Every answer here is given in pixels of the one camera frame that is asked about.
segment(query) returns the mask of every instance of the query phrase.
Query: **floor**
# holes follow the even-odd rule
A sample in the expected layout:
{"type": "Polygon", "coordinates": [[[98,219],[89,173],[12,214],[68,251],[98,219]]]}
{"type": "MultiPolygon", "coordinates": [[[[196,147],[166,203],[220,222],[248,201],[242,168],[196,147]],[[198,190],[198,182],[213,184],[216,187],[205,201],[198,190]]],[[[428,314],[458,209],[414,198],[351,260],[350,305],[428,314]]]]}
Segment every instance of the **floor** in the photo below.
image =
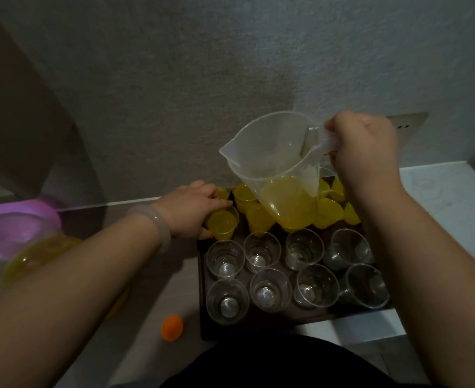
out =
{"type": "MultiPolygon", "coordinates": [[[[62,214],[65,230],[87,237],[124,215],[128,205],[62,214]]],[[[170,251],[153,256],[132,283],[126,305],[105,322],[56,388],[91,388],[145,380],[158,386],[214,343],[199,335],[199,297],[195,242],[175,240],[170,251]],[[175,342],[160,337],[163,320],[177,314],[184,332],[175,342]]],[[[408,339],[349,348],[394,380],[428,383],[408,339]]]]}

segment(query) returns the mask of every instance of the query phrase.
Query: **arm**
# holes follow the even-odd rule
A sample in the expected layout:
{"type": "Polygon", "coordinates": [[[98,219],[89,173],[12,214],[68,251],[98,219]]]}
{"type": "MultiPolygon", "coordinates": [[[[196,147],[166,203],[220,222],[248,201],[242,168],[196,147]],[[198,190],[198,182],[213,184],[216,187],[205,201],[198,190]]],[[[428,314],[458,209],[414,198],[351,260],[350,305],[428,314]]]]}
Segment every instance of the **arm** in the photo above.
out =
{"type": "MultiPolygon", "coordinates": [[[[205,216],[230,202],[202,181],[152,204],[172,236],[208,238],[205,216]]],[[[131,214],[0,294],[0,388],[52,386],[112,302],[160,247],[158,230],[131,214]]]]}
{"type": "Polygon", "coordinates": [[[475,386],[474,258],[404,190],[390,121],[340,112],[326,128],[338,135],[335,167],[430,378],[475,386]]]}

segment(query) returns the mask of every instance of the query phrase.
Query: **gray wall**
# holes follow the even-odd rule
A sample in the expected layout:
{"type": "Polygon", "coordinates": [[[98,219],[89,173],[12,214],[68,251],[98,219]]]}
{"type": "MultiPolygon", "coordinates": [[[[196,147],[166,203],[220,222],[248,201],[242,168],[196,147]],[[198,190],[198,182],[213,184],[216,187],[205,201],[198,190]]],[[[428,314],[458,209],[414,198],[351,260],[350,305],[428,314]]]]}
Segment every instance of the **gray wall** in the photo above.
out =
{"type": "Polygon", "coordinates": [[[475,0],[0,0],[109,201],[221,175],[254,117],[428,111],[402,165],[475,158],[475,0]]]}

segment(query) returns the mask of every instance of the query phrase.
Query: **hand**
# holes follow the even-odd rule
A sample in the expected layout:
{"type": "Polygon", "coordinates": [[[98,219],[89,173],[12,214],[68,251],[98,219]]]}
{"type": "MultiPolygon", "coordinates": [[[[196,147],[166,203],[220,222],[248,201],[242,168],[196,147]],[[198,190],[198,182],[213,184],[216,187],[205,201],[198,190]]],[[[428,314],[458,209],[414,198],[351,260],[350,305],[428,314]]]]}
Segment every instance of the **hand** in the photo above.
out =
{"type": "Polygon", "coordinates": [[[218,188],[213,183],[194,181],[163,195],[151,204],[169,225],[172,237],[212,237],[210,230],[202,227],[205,217],[213,211],[232,205],[229,200],[217,198],[218,188]]]}
{"type": "Polygon", "coordinates": [[[346,110],[325,121],[325,128],[340,142],[331,161],[354,199],[402,188],[397,135],[387,118],[346,110]]]}

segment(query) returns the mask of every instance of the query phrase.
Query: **forearm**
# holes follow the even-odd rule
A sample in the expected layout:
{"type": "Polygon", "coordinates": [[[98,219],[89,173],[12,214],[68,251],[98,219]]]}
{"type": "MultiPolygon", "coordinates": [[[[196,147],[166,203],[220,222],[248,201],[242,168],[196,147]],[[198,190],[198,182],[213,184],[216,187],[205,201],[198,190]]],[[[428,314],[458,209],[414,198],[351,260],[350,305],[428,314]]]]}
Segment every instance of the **forearm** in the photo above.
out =
{"type": "Polygon", "coordinates": [[[446,386],[475,385],[475,260],[402,187],[357,201],[394,305],[428,370],[446,386]]]}
{"type": "Polygon", "coordinates": [[[159,246],[129,215],[1,293],[0,387],[51,385],[159,246]]]}

